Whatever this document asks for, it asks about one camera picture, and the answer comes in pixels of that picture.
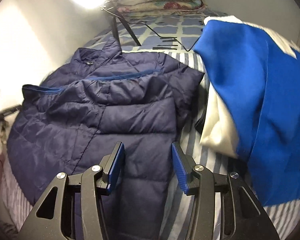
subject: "wire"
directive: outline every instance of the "wire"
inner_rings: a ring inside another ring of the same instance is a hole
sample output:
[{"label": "wire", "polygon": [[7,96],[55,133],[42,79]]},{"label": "wire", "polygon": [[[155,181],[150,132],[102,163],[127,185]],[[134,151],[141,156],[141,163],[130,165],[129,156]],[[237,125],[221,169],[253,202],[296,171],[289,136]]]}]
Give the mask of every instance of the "wire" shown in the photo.
[{"label": "wire", "polygon": [[[116,16],[116,17],[118,17],[118,18],[120,18],[120,19],[123,19],[122,17],[120,17],[120,16],[118,16],[118,15],[116,15],[116,14],[114,14],[114,13],[108,11],[107,9],[105,9],[105,8],[103,8],[103,7],[101,7],[101,6],[100,6],[100,8],[101,8],[102,10],[105,10],[107,13],[112,14],[113,16]],[[151,31],[153,31],[159,38],[162,38],[162,39],[163,39],[163,38],[164,38],[164,39],[172,39],[172,40],[178,42],[178,43],[184,48],[184,50],[185,50],[186,52],[191,51],[191,49],[194,47],[194,45],[197,43],[197,41],[198,41],[199,38],[200,38],[200,37],[198,37],[198,38],[196,39],[196,41],[194,42],[194,44],[191,46],[190,49],[186,49],[186,47],[185,47],[180,41],[178,41],[176,37],[170,37],[170,36],[164,37],[164,36],[161,36],[161,35],[159,35],[154,29],[152,29],[148,24],[146,24],[145,22],[133,22],[133,23],[131,23],[131,22],[128,22],[127,20],[125,20],[125,21],[126,21],[128,24],[142,24],[142,25],[145,25],[145,26],[148,27]]]}]

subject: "metal screw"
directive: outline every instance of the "metal screw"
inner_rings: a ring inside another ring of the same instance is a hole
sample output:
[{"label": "metal screw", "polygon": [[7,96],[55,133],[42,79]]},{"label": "metal screw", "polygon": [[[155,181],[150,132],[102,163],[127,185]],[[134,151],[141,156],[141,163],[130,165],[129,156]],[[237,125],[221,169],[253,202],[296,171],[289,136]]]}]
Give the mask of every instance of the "metal screw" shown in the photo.
[{"label": "metal screw", "polygon": [[65,176],[66,176],[66,174],[64,172],[60,172],[57,174],[58,179],[63,179]]},{"label": "metal screw", "polygon": [[101,170],[101,166],[100,165],[94,165],[91,167],[92,171],[100,171]]},{"label": "metal screw", "polygon": [[237,179],[237,178],[239,178],[239,174],[236,173],[236,172],[231,172],[231,173],[230,173],[230,177],[231,177],[231,178],[234,178],[234,179]]},{"label": "metal screw", "polygon": [[194,166],[194,169],[196,171],[203,171],[204,167],[202,165],[196,165],[196,166]]}]

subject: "quilted jacket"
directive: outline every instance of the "quilted jacket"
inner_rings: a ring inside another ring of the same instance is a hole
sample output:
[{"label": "quilted jacket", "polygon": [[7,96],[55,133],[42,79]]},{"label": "quilted jacket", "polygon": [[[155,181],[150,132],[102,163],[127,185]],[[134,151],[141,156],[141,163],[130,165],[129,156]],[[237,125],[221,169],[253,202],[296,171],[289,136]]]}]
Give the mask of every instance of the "quilted jacket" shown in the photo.
[{"label": "quilted jacket", "polygon": [[61,171],[84,172],[125,146],[116,190],[103,198],[111,239],[157,239],[176,140],[203,73],[166,54],[78,49],[41,86],[24,85],[8,139],[12,171],[34,204]]}]

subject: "striped bed sheet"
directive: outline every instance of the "striped bed sheet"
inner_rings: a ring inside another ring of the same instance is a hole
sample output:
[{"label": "striped bed sheet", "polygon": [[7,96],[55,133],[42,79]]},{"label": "striped bed sheet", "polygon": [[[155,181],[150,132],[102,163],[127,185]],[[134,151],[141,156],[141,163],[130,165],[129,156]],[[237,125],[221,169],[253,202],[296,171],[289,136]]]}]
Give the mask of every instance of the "striped bed sheet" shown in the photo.
[{"label": "striped bed sheet", "polygon": [[[180,17],[180,19],[181,21],[187,20],[185,16]],[[100,49],[100,46],[103,46],[103,44],[100,43],[103,43],[103,39],[99,39],[97,37],[88,42],[85,47]],[[124,52],[133,53],[142,51],[143,47],[135,48],[122,46],[122,49]],[[179,50],[175,51],[160,50],[160,52],[170,55],[171,57],[179,60],[180,62],[188,65],[191,68],[195,68],[199,71],[205,72],[204,64],[200,56],[193,51],[185,52],[180,48]],[[201,116],[204,107],[203,90],[208,89],[209,84],[210,81],[207,75],[205,75],[199,86],[198,98],[197,100],[194,100],[191,117],[188,119],[182,130],[179,142],[182,150],[187,155],[191,155],[196,163],[200,163],[201,165],[206,166],[212,172],[226,175],[228,172],[233,171],[233,166],[230,164],[233,163],[234,160],[230,162],[227,156],[215,153],[210,149],[201,146],[199,144],[201,135],[194,129],[194,124]],[[20,230],[22,224],[26,220],[26,217],[31,211],[32,206],[23,195],[15,177],[12,174],[8,158],[6,159],[3,167],[2,194],[4,204],[10,212],[11,219],[15,223],[17,229]],[[192,203],[193,197],[183,194],[182,190],[178,187],[177,178],[176,176],[174,176],[169,184],[168,197],[165,204],[164,217],[160,231],[161,240],[185,239],[192,211]],[[216,193],[213,240],[218,240],[220,238],[220,205],[220,194]],[[274,223],[280,239],[285,239],[300,220],[300,200],[293,200],[288,203],[267,206],[264,208],[270,219]]]}]

